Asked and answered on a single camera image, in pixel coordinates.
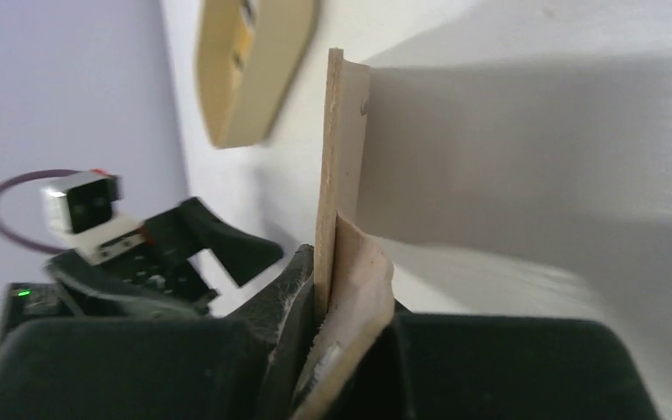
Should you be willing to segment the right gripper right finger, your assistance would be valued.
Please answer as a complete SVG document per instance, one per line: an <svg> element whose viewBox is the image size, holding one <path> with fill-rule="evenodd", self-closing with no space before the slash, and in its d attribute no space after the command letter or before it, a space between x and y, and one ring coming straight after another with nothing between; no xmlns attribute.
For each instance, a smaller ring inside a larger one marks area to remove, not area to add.
<svg viewBox="0 0 672 420"><path fill-rule="evenodd" d="M656 419L626 347L581 319L395 317L331 419Z"/></svg>

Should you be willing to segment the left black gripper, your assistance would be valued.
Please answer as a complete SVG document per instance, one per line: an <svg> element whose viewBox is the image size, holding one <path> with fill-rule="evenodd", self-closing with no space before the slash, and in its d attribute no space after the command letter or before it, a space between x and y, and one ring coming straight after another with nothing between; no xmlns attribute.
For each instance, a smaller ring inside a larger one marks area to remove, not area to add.
<svg viewBox="0 0 672 420"><path fill-rule="evenodd" d="M110 222L64 234L71 248L50 258L45 271L81 315L194 319L208 315L220 295L190 261L201 250L239 287L284 257L279 244L227 224L198 197L176 210L185 226Z"/></svg>

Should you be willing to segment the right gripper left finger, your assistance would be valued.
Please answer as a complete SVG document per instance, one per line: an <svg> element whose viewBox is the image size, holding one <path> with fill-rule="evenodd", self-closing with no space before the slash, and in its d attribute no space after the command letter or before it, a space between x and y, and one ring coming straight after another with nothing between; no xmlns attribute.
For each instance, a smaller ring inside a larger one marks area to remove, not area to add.
<svg viewBox="0 0 672 420"><path fill-rule="evenodd" d="M225 318L43 318L0 346L0 419L286 419L315 333L313 248Z"/></svg>

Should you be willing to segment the beige leather card holder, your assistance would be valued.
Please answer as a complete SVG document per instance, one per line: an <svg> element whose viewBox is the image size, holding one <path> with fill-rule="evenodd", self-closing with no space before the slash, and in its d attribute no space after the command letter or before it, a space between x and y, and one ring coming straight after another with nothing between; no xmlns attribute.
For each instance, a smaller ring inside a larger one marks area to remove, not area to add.
<svg viewBox="0 0 672 420"><path fill-rule="evenodd" d="M313 272L318 332L297 382L295 419L326 418L395 313L394 264L355 224L369 93L369 67L330 49Z"/></svg>

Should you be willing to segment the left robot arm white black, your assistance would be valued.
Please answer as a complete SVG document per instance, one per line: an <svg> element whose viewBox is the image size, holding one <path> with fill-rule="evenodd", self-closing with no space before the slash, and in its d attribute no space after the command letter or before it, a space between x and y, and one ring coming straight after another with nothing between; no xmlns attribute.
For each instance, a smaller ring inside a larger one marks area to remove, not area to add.
<svg viewBox="0 0 672 420"><path fill-rule="evenodd" d="M243 286L283 258L282 247L228 225L196 197L138 221L120 214L69 237L49 258L49 283L11 283L0 345L22 324L52 317L196 319L219 293L190 260L208 251Z"/></svg>

